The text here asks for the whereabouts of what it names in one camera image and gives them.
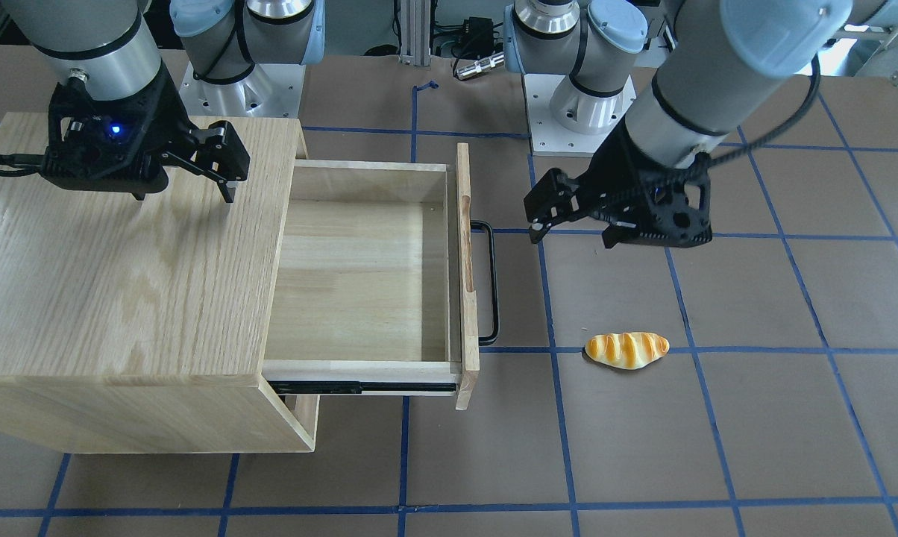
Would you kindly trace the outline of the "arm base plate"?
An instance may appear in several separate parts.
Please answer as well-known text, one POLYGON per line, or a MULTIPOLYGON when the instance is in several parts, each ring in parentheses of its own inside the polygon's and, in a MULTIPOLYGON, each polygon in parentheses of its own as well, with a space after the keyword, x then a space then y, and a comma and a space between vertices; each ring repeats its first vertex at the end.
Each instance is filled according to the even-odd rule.
POLYGON ((566 75, 527 74, 523 82, 536 156, 593 156, 636 98, 631 78, 607 98, 585 94, 566 75))
POLYGON ((303 65, 257 64, 243 81, 218 85, 197 81, 189 65, 180 98, 191 116, 296 119, 306 72, 303 65))

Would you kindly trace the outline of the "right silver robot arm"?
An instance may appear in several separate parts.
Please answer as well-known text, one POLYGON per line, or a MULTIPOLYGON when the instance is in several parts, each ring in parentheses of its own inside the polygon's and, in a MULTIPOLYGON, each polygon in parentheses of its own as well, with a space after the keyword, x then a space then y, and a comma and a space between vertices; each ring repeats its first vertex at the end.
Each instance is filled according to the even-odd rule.
POLYGON ((325 54, 323 1, 172 1, 174 33, 193 88, 217 122, 198 127, 135 1, 5 1, 58 77, 40 155, 0 155, 0 177, 37 174, 70 191, 143 200, 169 184, 166 167, 206 177, 232 203, 251 157, 230 118, 277 116, 267 65, 325 54))

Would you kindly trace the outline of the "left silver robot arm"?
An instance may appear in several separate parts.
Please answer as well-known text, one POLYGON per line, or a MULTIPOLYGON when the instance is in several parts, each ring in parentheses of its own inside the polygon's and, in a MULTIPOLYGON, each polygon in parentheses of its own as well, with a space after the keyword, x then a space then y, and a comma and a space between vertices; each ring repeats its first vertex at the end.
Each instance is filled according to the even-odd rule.
MULTIPOLYGON (((530 241, 562 223, 607 223, 603 244, 692 248, 712 240, 709 170, 772 142, 806 115, 820 92, 818 54, 846 25, 898 25, 898 1, 684 1, 675 45, 569 177, 551 168, 524 198, 530 241), (720 157, 712 151, 800 69, 804 101, 768 133, 720 157)), ((565 125, 581 108, 617 101, 649 24, 627 1, 516 1, 503 18, 506 67, 564 76, 553 111, 565 125)))

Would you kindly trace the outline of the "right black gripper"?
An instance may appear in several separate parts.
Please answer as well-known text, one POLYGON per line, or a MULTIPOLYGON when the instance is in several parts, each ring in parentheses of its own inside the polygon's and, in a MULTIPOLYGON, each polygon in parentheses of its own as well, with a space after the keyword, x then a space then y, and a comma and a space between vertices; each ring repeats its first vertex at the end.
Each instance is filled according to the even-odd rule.
POLYGON ((143 198, 165 190, 165 166, 175 166, 210 179, 232 204, 249 164, 232 123, 200 128, 189 120, 170 75, 156 75, 117 101, 94 101, 87 85, 72 78, 52 93, 39 174, 66 190, 143 198))

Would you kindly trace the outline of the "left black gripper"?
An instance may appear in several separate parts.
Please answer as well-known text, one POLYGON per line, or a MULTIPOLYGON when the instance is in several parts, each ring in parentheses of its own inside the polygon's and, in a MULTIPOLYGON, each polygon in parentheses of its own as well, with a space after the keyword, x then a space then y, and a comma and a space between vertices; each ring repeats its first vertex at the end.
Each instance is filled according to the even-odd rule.
POLYGON ((712 240, 709 221, 712 158, 700 152, 688 168, 654 162, 626 129, 616 128, 572 178, 551 168, 524 197, 531 244, 552 227, 593 218, 607 223, 603 245, 693 248, 712 240))

